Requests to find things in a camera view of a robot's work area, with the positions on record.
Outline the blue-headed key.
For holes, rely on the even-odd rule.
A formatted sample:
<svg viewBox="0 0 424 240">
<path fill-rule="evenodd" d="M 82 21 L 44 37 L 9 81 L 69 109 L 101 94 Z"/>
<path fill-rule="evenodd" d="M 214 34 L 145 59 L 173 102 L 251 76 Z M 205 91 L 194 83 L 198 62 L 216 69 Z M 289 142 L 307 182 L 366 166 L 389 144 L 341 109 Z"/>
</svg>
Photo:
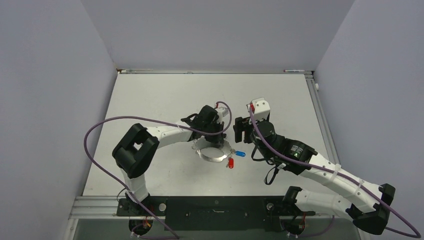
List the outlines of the blue-headed key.
<svg viewBox="0 0 424 240">
<path fill-rule="evenodd" d="M 234 154 L 238 157 L 245 157 L 246 153 L 243 151 L 235 151 Z"/>
</svg>

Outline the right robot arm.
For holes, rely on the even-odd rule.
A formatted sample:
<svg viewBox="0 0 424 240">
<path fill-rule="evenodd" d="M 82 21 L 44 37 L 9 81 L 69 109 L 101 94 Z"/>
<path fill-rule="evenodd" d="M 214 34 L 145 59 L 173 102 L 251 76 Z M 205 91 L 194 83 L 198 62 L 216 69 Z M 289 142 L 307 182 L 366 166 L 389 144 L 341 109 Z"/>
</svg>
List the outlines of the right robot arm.
<svg viewBox="0 0 424 240">
<path fill-rule="evenodd" d="M 289 214 L 315 212 L 335 215 L 352 221 L 358 229 L 381 235 L 389 222 L 389 207 L 394 186 L 368 182 L 328 161 L 309 145 L 275 132 L 266 118 L 237 117 L 233 125 L 235 141 L 254 144 L 252 154 L 259 152 L 260 161 L 274 167 L 274 173 L 287 171 L 313 180 L 335 194 L 318 193 L 291 186 L 282 207 Z"/>
</svg>

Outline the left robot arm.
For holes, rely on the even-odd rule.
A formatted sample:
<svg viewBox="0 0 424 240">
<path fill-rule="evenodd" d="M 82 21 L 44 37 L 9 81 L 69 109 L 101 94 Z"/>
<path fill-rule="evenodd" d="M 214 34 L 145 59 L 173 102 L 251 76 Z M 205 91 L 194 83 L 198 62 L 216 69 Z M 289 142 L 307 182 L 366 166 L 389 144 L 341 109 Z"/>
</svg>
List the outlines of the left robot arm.
<svg viewBox="0 0 424 240">
<path fill-rule="evenodd" d="M 159 148 L 201 138 L 214 147 L 221 147 L 225 143 L 224 132 L 228 129 L 223 119 L 231 115 L 227 107 L 205 105 L 200 112 L 170 125 L 162 123 L 156 127 L 144 127 L 140 123 L 133 124 L 112 151 L 128 188 L 122 208 L 139 216 L 147 214 L 148 208 L 153 209 L 148 200 L 150 194 L 145 172 Z"/>
</svg>

